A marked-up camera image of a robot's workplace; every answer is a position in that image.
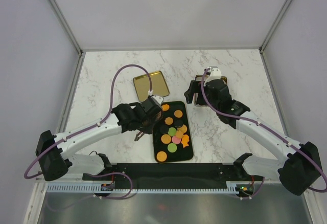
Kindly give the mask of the cookie tin box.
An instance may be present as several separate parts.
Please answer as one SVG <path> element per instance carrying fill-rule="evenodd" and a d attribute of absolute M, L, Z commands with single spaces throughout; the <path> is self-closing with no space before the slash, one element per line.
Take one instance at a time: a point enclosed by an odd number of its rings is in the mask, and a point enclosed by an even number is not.
<path fill-rule="evenodd" d="M 202 76 L 201 75 L 196 75 L 195 76 L 195 81 L 197 81 L 198 83 L 200 83 Z M 226 76 L 222 76 L 221 80 L 223 80 L 223 83 L 227 85 L 227 77 Z M 202 96 L 200 87 L 199 87 L 199 92 L 194 93 L 194 99 L 193 99 L 193 104 L 196 107 L 207 107 L 207 104 Z"/>

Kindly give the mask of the orange flower cookie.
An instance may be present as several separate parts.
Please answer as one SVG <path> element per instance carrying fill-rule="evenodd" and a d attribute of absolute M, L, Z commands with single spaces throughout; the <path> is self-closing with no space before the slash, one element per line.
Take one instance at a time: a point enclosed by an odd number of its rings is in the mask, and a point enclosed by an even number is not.
<path fill-rule="evenodd" d="M 172 125 L 173 124 L 173 119 L 171 117 L 167 117 L 167 118 L 165 118 L 165 123 L 167 125 Z"/>
<path fill-rule="evenodd" d="M 180 130 L 177 130 L 176 133 L 175 133 L 175 137 L 179 138 L 179 139 L 182 139 L 184 136 L 184 133 Z"/>

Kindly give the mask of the black sandwich cookie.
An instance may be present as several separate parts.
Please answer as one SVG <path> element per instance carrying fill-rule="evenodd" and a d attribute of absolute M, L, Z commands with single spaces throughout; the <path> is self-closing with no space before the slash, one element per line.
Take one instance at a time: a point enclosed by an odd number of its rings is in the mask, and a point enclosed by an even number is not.
<path fill-rule="evenodd" d="M 168 131 L 169 131 L 169 126 L 167 126 L 167 125 L 162 125 L 160 128 L 159 128 L 159 131 L 160 131 L 160 133 L 161 134 L 167 134 L 168 133 Z"/>
<path fill-rule="evenodd" d="M 180 128 L 180 127 L 183 126 L 183 121 L 182 120 L 175 120 L 173 124 L 174 124 L 174 126 L 176 128 Z"/>

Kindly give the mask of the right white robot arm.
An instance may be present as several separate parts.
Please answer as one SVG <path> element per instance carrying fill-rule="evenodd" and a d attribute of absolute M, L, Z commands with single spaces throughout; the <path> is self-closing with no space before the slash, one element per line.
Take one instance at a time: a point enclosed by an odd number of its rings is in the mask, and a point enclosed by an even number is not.
<path fill-rule="evenodd" d="M 323 172 L 318 148 L 311 142 L 302 144 L 271 128 L 256 116 L 249 107 L 232 99 L 228 86 L 221 79 L 209 81 L 192 80 L 184 93 L 188 104 L 210 107 L 221 122 L 257 141 L 275 156 L 275 159 L 260 158 L 245 153 L 233 168 L 234 176 L 246 180 L 258 175 L 278 180 L 291 193 L 302 195 Z"/>

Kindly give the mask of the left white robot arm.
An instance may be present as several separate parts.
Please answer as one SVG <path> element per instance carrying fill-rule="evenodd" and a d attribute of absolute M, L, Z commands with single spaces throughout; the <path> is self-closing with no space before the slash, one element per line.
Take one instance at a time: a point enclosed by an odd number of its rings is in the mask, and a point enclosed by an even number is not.
<path fill-rule="evenodd" d="M 104 155 L 78 155 L 81 149 L 110 136 L 127 131 L 138 131 L 135 140 L 152 134 L 154 125 L 162 118 L 163 97 L 150 96 L 139 103 L 119 104 L 109 115 L 94 124 L 52 134 L 50 130 L 40 135 L 36 156 L 43 178 L 57 180 L 67 173 L 86 173 L 100 180 L 110 178 L 112 168 Z"/>

